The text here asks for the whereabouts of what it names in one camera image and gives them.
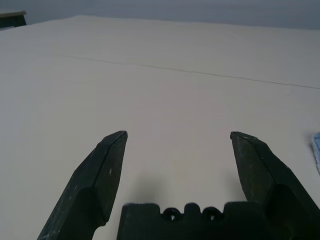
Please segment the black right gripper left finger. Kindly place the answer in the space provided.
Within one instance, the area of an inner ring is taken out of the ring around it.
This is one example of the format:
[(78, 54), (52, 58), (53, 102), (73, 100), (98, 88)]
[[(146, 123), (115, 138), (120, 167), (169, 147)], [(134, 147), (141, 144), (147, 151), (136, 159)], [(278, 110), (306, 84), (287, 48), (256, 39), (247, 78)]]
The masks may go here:
[(102, 139), (73, 172), (46, 221), (40, 240), (91, 240), (109, 221), (116, 199), (128, 133)]

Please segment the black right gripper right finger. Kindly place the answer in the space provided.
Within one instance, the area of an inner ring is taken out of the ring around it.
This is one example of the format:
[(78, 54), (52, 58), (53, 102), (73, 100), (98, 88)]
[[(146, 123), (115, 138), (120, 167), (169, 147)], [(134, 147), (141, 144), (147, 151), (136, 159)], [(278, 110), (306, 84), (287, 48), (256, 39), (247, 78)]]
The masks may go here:
[(259, 204), (281, 240), (318, 240), (320, 209), (292, 170), (255, 136), (230, 134), (238, 176), (249, 202)]

